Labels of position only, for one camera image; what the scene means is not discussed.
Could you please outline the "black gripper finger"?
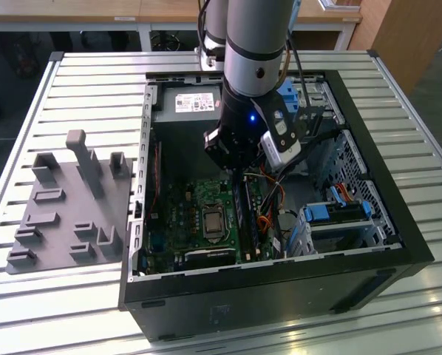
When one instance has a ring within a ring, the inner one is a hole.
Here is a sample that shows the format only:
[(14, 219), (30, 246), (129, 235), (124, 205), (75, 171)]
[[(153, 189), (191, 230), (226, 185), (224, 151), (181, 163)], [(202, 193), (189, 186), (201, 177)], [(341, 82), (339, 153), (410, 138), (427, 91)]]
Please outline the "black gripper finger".
[(239, 166), (238, 181), (243, 180), (243, 174), (246, 169), (252, 166), (258, 166), (264, 158), (264, 153), (259, 147), (259, 141), (253, 138), (241, 138), (239, 141)]
[(232, 180), (240, 179), (239, 141), (230, 128), (220, 125), (205, 132), (204, 150), (221, 170), (231, 175)]

